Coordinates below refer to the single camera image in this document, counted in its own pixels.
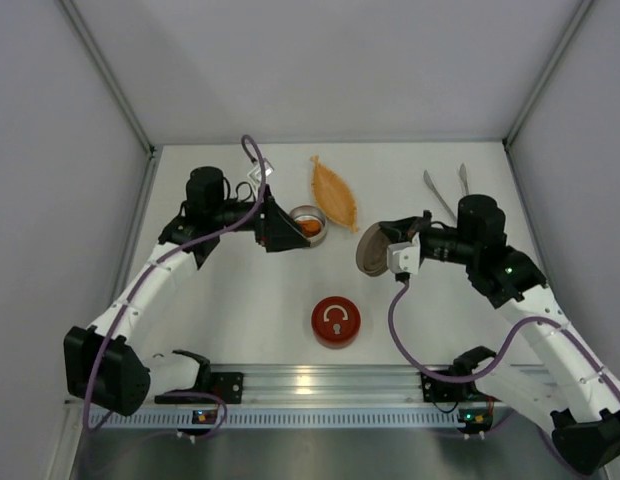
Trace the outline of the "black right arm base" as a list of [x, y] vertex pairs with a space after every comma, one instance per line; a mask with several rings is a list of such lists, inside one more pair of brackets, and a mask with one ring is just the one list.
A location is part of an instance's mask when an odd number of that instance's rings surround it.
[[479, 402], [488, 399], [473, 383], [455, 384], [420, 374], [423, 399], [429, 403]]

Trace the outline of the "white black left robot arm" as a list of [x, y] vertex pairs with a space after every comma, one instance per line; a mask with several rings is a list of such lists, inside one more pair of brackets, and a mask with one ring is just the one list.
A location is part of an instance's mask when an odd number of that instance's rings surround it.
[[233, 230], [253, 233], [269, 253], [310, 244], [270, 190], [257, 201], [240, 202], [227, 197], [220, 169], [194, 169], [178, 215], [162, 230], [139, 274], [88, 327], [73, 327], [65, 335], [70, 395], [130, 416], [149, 398], [194, 399], [211, 393], [206, 357], [174, 350], [141, 359], [139, 352], [153, 326], [166, 320], [179, 286], [201, 269], [221, 235]]

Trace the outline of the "red round metal container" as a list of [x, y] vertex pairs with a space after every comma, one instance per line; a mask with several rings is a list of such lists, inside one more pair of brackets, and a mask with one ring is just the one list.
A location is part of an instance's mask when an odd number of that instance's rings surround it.
[[346, 335], [324, 335], [320, 331], [314, 331], [316, 341], [323, 347], [329, 349], [346, 348], [357, 339], [357, 336], [357, 333]]

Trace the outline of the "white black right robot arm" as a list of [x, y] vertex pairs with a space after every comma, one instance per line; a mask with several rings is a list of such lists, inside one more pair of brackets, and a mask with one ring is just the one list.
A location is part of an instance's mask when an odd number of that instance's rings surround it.
[[378, 223], [388, 241], [386, 267], [401, 295], [424, 261], [459, 264], [511, 325], [498, 351], [476, 347], [458, 356], [447, 375], [413, 357], [393, 321], [391, 338], [420, 373], [502, 401], [547, 433], [573, 470], [590, 475], [620, 457], [620, 380], [567, 318], [541, 270], [508, 245], [505, 222], [493, 198], [471, 194], [459, 201], [454, 227], [437, 225], [429, 211]]

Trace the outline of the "metal tongs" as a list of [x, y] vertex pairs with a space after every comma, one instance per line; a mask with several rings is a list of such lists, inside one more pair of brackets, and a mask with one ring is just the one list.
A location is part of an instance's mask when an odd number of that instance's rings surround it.
[[457, 201], [471, 193], [468, 165], [461, 163], [456, 168], [456, 180], [452, 182], [442, 182], [428, 170], [423, 171], [422, 179], [452, 222], [457, 223]]

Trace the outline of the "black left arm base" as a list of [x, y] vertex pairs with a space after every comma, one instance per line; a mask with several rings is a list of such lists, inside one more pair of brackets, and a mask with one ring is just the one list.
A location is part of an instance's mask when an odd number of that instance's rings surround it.
[[197, 392], [204, 392], [223, 400], [229, 405], [242, 403], [244, 373], [238, 371], [212, 372], [205, 387], [193, 387], [188, 390], [176, 390], [156, 396], [156, 404], [213, 404], [215, 400], [201, 397]]

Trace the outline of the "red round lid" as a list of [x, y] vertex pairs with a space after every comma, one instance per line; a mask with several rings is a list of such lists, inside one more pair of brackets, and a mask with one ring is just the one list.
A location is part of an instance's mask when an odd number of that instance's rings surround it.
[[320, 300], [311, 314], [311, 327], [324, 335], [346, 335], [359, 333], [361, 315], [356, 305], [341, 296], [330, 296]]

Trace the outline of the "grey round metal container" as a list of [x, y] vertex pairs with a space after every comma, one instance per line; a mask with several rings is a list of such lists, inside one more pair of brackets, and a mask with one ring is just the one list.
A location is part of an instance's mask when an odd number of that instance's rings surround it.
[[292, 220], [301, 227], [310, 248], [318, 247], [328, 233], [328, 220], [324, 213], [312, 205], [300, 205], [289, 211]]

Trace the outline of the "orange fried food piece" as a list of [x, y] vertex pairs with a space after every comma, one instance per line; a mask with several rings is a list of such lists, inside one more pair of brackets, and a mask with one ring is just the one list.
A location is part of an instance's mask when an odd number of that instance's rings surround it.
[[310, 219], [310, 220], [299, 220], [298, 225], [302, 229], [302, 233], [307, 237], [311, 238], [317, 236], [323, 228], [322, 223], [319, 220]]

